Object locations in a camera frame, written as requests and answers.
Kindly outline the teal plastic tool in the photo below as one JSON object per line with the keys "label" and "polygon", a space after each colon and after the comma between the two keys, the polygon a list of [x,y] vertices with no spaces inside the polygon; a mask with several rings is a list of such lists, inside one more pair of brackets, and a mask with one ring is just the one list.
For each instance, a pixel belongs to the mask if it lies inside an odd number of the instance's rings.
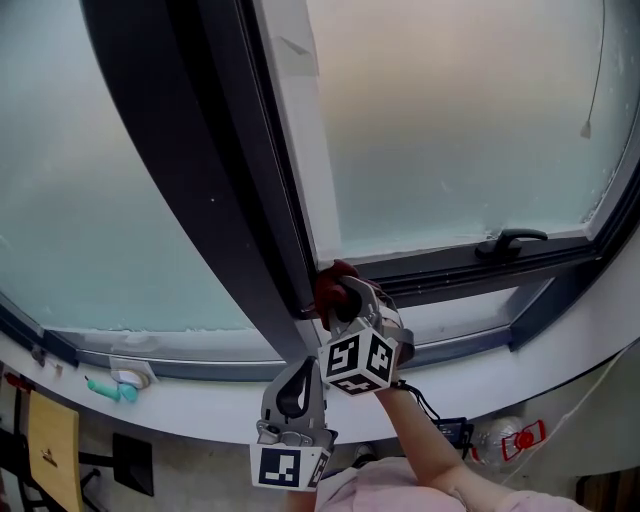
{"label": "teal plastic tool", "polygon": [[125,400],[129,403],[135,403],[138,399],[138,389],[130,384],[117,383],[115,386],[110,386],[89,378],[85,378],[85,380],[90,391],[114,402]]}

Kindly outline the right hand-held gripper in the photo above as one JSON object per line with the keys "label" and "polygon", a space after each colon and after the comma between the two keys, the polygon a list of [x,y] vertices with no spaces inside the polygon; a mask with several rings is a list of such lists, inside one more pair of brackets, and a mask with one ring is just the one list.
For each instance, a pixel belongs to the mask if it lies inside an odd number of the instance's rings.
{"label": "right hand-held gripper", "polygon": [[414,334],[404,326],[395,303],[368,282],[343,276],[346,314],[328,314],[329,341],[318,350],[323,382],[350,396],[378,392],[392,385],[399,364],[415,354]]}

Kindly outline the large fixed frosted window pane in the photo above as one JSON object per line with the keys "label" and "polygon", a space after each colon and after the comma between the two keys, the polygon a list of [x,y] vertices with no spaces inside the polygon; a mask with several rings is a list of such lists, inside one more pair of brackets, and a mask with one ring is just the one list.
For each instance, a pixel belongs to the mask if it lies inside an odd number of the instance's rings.
{"label": "large fixed frosted window pane", "polygon": [[127,134],[79,0],[0,0],[0,293],[51,330],[250,327]]}

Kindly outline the small black display device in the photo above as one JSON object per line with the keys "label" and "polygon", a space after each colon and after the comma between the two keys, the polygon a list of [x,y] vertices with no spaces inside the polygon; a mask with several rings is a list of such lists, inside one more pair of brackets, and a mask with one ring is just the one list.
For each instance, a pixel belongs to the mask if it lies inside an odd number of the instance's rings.
{"label": "small black display device", "polygon": [[474,425],[465,417],[441,418],[435,420],[434,424],[454,448],[465,450],[472,445]]}

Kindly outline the person's pink shirt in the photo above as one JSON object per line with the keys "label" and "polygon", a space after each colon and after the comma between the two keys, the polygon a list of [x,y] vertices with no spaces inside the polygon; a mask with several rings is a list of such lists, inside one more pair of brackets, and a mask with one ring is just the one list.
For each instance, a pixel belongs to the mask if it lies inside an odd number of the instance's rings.
{"label": "person's pink shirt", "polygon": [[314,512],[590,512],[575,501],[491,482],[462,465],[421,486],[404,458],[348,468],[321,481]]}

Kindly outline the openable frosted window sash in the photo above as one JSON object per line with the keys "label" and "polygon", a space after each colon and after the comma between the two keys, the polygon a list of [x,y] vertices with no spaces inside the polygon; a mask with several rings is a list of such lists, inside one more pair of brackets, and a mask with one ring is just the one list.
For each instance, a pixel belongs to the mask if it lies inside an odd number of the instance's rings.
{"label": "openable frosted window sash", "polygon": [[[640,0],[238,0],[310,265],[404,305],[597,274],[640,225]],[[513,259],[475,247],[532,229]]]}

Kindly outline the white tape roll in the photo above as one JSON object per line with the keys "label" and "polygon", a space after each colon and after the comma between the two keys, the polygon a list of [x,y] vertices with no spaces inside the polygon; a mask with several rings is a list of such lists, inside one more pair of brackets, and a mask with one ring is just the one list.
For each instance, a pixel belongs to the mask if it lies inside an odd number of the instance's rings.
{"label": "white tape roll", "polygon": [[119,385],[130,386],[137,390],[145,389],[151,384],[146,374],[136,370],[112,369],[110,374],[112,379]]}

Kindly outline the person's left forearm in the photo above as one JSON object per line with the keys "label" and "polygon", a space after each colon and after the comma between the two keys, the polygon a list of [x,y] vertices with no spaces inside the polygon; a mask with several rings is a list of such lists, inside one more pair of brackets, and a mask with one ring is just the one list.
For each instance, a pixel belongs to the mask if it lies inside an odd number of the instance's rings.
{"label": "person's left forearm", "polygon": [[286,512],[315,512],[317,494],[290,491],[286,495]]}

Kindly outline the yellow chair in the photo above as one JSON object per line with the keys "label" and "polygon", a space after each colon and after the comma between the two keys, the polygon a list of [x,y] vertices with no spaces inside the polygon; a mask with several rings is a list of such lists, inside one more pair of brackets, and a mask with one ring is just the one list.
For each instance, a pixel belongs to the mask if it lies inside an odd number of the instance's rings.
{"label": "yellow chair", "polygon": [[115,433],[110,455],[82,452],[79,413],[36,391],[29,394],[27,445],[31,477],[65,512],[100,512],[84,489],[102,468],[112,469],[117,483],[155,495],[150,443]]}

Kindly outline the clear plastic bottle red label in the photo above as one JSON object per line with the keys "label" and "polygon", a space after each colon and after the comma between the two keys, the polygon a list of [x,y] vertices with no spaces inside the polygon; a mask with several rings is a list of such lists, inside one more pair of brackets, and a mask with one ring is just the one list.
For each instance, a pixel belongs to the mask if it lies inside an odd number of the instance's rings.
{"label": "clear plastic bottle red label", "polygon": [[471,458],[480,466],[502,468],[545,439],[546,426],[541,419],[525,424],[517,416],[497,418],[477,427]]}

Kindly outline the white partition panel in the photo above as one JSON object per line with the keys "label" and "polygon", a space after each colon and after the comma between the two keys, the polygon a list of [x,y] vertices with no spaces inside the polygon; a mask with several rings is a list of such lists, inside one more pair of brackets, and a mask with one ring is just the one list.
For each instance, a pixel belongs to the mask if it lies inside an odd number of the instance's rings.
{"label": "white partition panel", "polygon": [[591,371],[514,409],[541,419],[547,440],[527,451],[502,482],[553,479],[640,464],[640,340]]}

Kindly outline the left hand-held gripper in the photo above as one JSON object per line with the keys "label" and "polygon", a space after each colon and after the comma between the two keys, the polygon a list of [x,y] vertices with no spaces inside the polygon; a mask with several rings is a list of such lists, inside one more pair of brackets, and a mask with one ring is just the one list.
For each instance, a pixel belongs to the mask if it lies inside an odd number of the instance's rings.
{"label": "left hand-held gripper", "polygon": [[314,492],[327,469],[338,433],[324,429],[324,383],[317,359],[287,366],[266,388],[250,445],[252,484]]}

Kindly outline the person's right forearm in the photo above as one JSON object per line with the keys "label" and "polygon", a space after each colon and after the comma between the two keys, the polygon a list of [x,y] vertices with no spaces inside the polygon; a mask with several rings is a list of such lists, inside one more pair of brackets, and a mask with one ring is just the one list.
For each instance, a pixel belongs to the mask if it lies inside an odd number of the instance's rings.
{"label": "person's right forearm", "polygon": [[390,388],[376,397],[420,485],[460,496],[476,491],[474,474],[409,392]]}

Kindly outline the dark grey window frame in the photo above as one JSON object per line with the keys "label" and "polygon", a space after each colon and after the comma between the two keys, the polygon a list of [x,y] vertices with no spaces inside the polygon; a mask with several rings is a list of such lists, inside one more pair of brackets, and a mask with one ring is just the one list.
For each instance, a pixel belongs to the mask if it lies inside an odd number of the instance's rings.
{"label": "dark grey window frame", "polygon": [[[154,185],[208,268],[246,315],[231,331],[51,330],[0,293],[0,330],[31,352],[106,366],[149,362],[161,375],[268,380],[326,341],[318,274],[282,132],[259,83],[238,0],[79,0],[91,47]],[[530,280],[432,302],[391,297],[415,338],[408,366],[520,349],[598,278]]]}

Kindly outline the red wiping cloth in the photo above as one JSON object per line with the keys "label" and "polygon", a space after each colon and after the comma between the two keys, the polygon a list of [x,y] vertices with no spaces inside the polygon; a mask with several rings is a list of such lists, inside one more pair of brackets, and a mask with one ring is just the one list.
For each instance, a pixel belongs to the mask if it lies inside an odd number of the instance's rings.
{"label": "red wiping cloth", "polygon": [[341,260],[335,260],[331,267],[321,271],[317,276],[314,308],[326,331],[330,330],[331,312],[342,322],[350,322],[361,305],[360,299],[342,285],[340,279],[345,276],[358,278],[359,273],[355,267]]}

